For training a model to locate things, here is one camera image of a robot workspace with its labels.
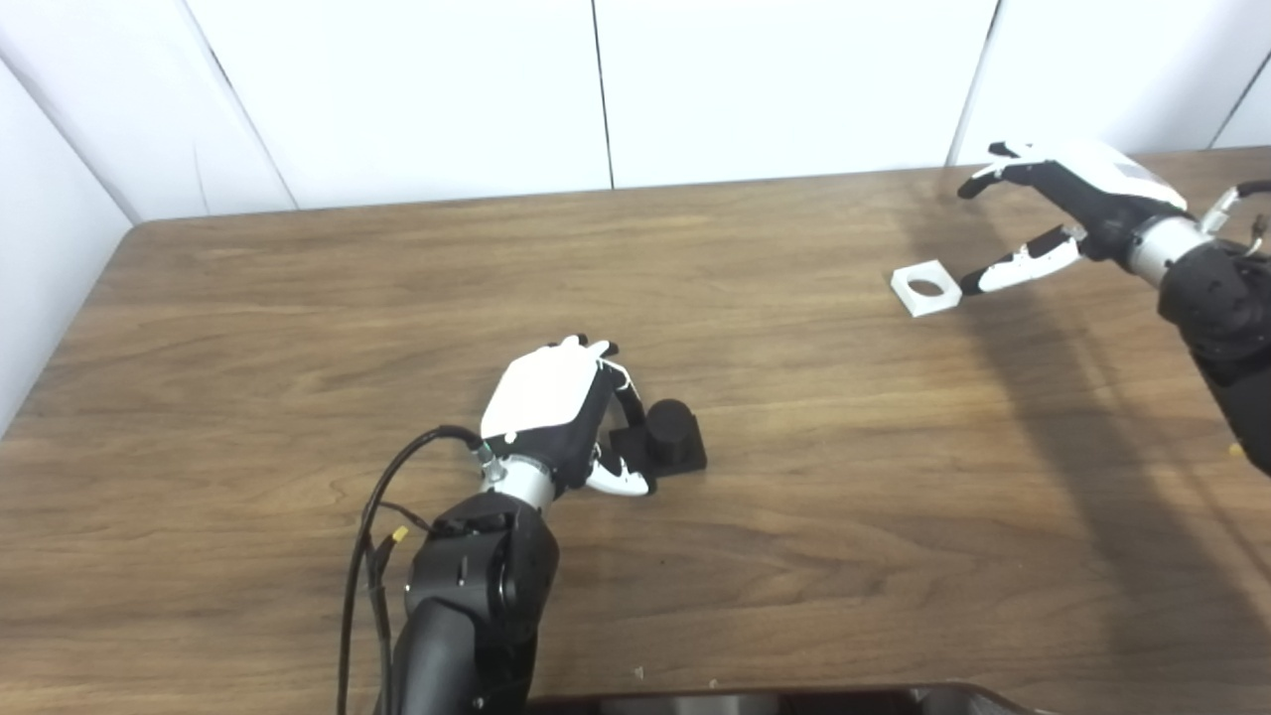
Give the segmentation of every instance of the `wire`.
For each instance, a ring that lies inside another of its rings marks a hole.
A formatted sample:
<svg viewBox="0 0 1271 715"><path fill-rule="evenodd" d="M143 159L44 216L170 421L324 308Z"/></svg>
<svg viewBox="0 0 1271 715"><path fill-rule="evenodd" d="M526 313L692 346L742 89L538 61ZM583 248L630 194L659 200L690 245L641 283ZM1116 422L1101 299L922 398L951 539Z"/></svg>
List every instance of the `wire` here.
<svg viewBox="0 0 1271 715"><path fill-rule="evenodd" d="M366 507L362 509L362 522L357 527L357 537L353 540L353 555L350 558L348 574L344 579L344 605L339 620L339 667L336 676L337 715L347 715L348 711L348 660L351 649L350 641L353 635L353 601L357 596L357 573L362 568L365 546L370 544L371 525L375 521L375 512L384 500L384 493L388 491L389 483L393 481L393 478L398 474L398 470L402 469L402 465L405 465L407 460L423 448L423 446L438 438L461 439L468 446L468 450L473 452L475 452L482 444L482 439L477 436L477 433L455 425L441 425L440 428L423 433L403 447L402 451L398 452L397 457L389 462L389 466L384 469L384 474L380 475L380 480L375 484L375 489L371 490L371 497L366 500Z"/></svg>
<svg viewBox="0 0 1271 715"><path fill-rule="evenodd" d="M393 706L393 629L389 626L389 606L384 598L384 571L389 565L393 547L405 538L407 528L400 527L384 537L379 549L371 551L371 540L364 542L366 555L366 596L375 616L375 635L380 644L380 714L389 715Z"/></svg>
<svg viewBox="0 0 1271 715"><path fill-rule="evenodd" d="M380 509L391 509L393 512L397 512L398 514L404 517L407 522L414 525L417 530L421 530L425 533L430 535L433 533L433 528L428 525L427 521L425 521L423 517L416 514L414 512L411 512L409 509L402 507L400 504L394 504L393 502L380 502Z"/></svg>

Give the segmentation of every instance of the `black robotic arm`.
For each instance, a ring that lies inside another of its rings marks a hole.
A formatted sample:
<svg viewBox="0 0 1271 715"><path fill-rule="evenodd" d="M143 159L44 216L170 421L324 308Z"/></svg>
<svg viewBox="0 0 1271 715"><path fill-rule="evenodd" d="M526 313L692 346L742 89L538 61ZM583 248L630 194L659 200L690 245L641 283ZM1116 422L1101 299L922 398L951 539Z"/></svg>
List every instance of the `black robotic arm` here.
<svg viewBox="0 0 1271 715"><path fill-rule="evenodd" d="M1271 263L1252 245L1215 237L1242 198L1271 180L1237 184L1205 216L1159 177L1096 142L994 144L1003 160L958 189L974 198L998 182L1031 185L1077 218L965 276L965 293L1000 290L1056 272L1082 257L1112 259L1159 290L1160 316L1183 343L1249 462L1271 476Z"/></svg>
<svg viewBox="0 0 1271 715"><path fill-rule="evenodd" d="M559 561L547 526L553 502L583 486L647 495L656 491L658 478L705 467L693 414L674 400L646 414L625 368L609 361L616 352L618 345L608 340L588 344L586 335L574 334L519 357L500 380L479 436L445 428L446 437L463 438L480 462L478 493L431 526L391 505L423 526L428 537L412 561L407 621L391 655L379 580L386 552L383 559L376 554L369 559L381 667L388 668L377 712L520 712L534 674L539 618ZM613 400L628 427L610 433L609 444L602 444L599 433ZM405 457L412 446L403 451ZM385 478L391 478L403 455ZM376 488L380 498L388 479ZM366 517L374 516L375 499ZM369 544L366 517L355 575ZM385 544L390 550L390 542ZM350 603L341 643L339 715L347 692Z"/></svg>

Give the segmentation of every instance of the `table surface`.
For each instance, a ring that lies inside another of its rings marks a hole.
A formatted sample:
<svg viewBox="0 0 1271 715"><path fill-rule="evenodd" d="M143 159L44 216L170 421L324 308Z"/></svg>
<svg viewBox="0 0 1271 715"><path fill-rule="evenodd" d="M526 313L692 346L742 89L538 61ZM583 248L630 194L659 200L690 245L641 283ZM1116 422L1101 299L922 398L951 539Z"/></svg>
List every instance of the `table surface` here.
<svg viewBox="0 0 1271 715"><path fill-rule="evenodd" d="M1207 206L1271 149L1144 163ZM0 443L4 710L327 711L384 464L583 330L693 408L710 466L559 500L535 696L963 683L1265 711L1271 480L1228 455L1153 291L1083 264L911 319L888 288L1060 218L1021 188L960 202L965 174L137 227ZM436 514L475 484L432 447L390 494Z"/></svg>

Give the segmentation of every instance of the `robot finger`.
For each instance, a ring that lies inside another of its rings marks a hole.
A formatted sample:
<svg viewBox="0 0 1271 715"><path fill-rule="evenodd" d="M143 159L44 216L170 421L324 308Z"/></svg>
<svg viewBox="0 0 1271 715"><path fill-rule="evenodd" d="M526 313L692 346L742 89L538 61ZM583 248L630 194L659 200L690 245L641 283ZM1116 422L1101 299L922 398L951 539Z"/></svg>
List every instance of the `robot finger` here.
<svg viewBox="0 0 1271 715"><path fill-rule="evenodd" d="M958 287L963 295L980 295L1061 271L1082 259L1084 236L1085 231L1079 227L1055 226L996 263L967 273Z"/></svg>
<svg viewBox="0 0 1271 715"><path fill-rule="evenodd" d="M595 455L591 461L591 474L587 475L586 481L588 488L618 497L644 497L649 493L644 476L639 472L632 472L627 467L627 461L616 452L597 444Z"/></svg>

